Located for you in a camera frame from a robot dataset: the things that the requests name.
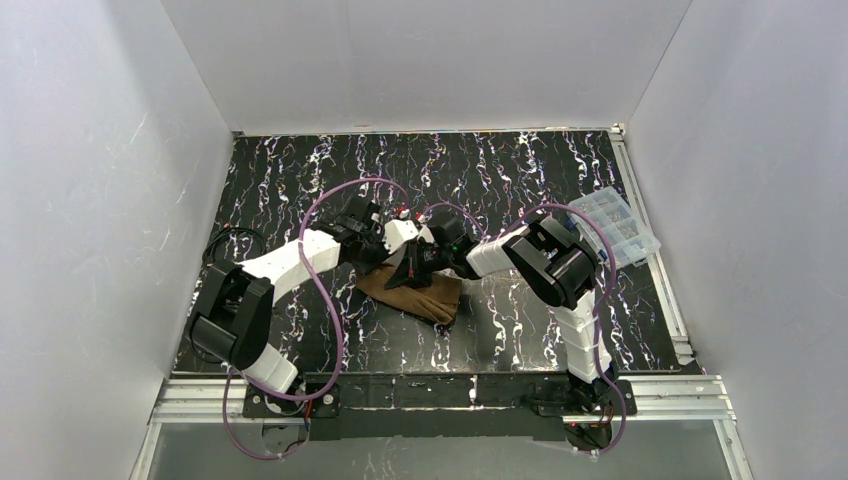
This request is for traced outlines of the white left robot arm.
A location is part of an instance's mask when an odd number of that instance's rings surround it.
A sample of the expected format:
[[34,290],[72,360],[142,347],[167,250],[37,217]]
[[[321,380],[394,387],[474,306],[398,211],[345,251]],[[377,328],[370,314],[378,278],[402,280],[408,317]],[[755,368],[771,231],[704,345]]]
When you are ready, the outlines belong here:
[[293,289],[344,264],[368,274],[418,237],[408,208],[389,219],[381,211],[356,197],[279,248],[241,263],[211,264],[189,316],[190,345],[269,395],[307,400],[292,390],[296,366],[269,341],[273,309]]

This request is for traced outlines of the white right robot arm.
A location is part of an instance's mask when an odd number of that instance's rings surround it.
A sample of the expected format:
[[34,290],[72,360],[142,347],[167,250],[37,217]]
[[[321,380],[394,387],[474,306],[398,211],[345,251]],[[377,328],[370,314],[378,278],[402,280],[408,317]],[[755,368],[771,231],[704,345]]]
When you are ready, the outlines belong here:
[[562,404],[588,411],[606,400],[617,375],[602,339],[597,306],[601,262],[573,229],[551,216],[493,239],[477,239],[447,215],[425,222],[406,241],[396,266],[378,284],[387,294],[435,294],[454,285],[438,272],[481,280],[515,271],[553,311],[566,347],[568,385]]

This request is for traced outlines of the brown woven cloth napkin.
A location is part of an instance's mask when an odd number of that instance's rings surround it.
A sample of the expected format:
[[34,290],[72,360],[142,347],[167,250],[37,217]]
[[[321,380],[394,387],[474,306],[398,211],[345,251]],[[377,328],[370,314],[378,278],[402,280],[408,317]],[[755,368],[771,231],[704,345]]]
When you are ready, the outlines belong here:
[[449,325],[456,319],[463,286],[460,279],[435,274],[426,287],[389,289],[386,283],[396,270],[383,264],[368,274],[358,274],[356,287],[378,303],[431,323]]

